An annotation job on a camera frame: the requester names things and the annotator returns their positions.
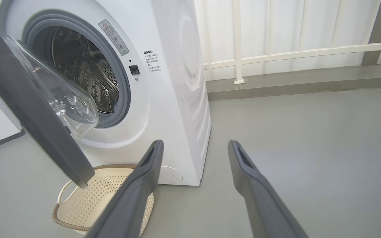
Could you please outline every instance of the washing machine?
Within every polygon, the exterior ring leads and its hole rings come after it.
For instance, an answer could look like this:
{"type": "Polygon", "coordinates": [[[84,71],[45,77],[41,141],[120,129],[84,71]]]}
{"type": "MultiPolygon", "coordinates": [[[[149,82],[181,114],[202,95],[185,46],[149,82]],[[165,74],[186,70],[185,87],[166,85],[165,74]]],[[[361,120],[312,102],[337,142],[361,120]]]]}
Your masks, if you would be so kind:
{"type": "Polygon", "coordinates": [[[211,130],[192,0],[0,0],[0,33],[88,92],[92,166],[136,164],[154,140],[161,184],[200,184],[211,130]]]}

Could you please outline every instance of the door glass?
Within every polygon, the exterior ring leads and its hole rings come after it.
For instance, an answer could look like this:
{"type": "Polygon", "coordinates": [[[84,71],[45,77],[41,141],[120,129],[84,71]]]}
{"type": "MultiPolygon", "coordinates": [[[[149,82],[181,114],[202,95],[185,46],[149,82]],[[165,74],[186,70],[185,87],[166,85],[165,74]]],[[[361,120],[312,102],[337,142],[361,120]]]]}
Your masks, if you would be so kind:
{"type": "Polygon", "coordinates": [[[76,140],[98,124],[97,106],[87,92],[67,80],[52,63],[36,58],[15,39],[6,35],[2,37],[76,140]]]}

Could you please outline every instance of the basket handle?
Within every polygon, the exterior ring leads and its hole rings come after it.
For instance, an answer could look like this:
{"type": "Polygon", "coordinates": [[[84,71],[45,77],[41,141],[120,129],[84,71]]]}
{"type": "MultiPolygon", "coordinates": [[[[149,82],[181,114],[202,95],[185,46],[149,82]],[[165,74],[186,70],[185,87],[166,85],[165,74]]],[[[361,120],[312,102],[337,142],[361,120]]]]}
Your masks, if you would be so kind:
{"type": "Polygon", "coordinates": [[[71,194],[70,194],[70,196],[68,196],[68,198],[64,201],[64,202],[62,202],[61,201],[61,197],[63,196],[63,193],[64,193],[64,191],[68,188],[68,186],[70,185],[70,184],[72,184],[73,183],[73,181],[68,181],[68,183],[66,183],[65,185],[64,185],[64,187],[61,189],[61,191],[60,191],[60,194],[59,194],[59,197],[57,198],[57,203],[59,204],[59,205],[63,205],[64,203],[66,203],[69,199],[70,199],[70,197],[73,195],[73,193],[79,188],[79,187],[77,187],[71,194]]]}

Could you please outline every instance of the open door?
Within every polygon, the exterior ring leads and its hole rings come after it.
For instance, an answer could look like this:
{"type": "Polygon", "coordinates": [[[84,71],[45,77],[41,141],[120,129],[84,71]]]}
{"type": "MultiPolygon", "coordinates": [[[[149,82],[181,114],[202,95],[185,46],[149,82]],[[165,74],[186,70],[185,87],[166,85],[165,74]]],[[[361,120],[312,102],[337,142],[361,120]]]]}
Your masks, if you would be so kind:
{"type": "Polygon", "coordinates": [[[93,99],[17,41],[1,35],[0,97],[59,168],[86,188],[94,170],[74,137],[79,139],[98,123],[93,99]]]}

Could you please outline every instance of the perforated basket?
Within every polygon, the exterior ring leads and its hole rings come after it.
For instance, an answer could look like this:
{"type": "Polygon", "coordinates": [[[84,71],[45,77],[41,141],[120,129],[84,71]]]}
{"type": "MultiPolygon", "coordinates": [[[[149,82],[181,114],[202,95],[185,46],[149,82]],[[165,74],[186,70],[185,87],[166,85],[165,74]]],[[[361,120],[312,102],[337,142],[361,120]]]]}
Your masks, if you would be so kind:
{"type": "MultiPolygon", "coordinates": [[[[89,180],[88,187],[85,190],[77,187],[63,202],[64,191],[73,183],[68,182],[60,191],[53,210],[54,222],[86,235],[134,167],[135,165],[121,164],[94,167],[95,175],[89,180]]],[[[151,193],[147,199],[139,236],[148,223],[153,206],[154,194],[151,193]]]]}

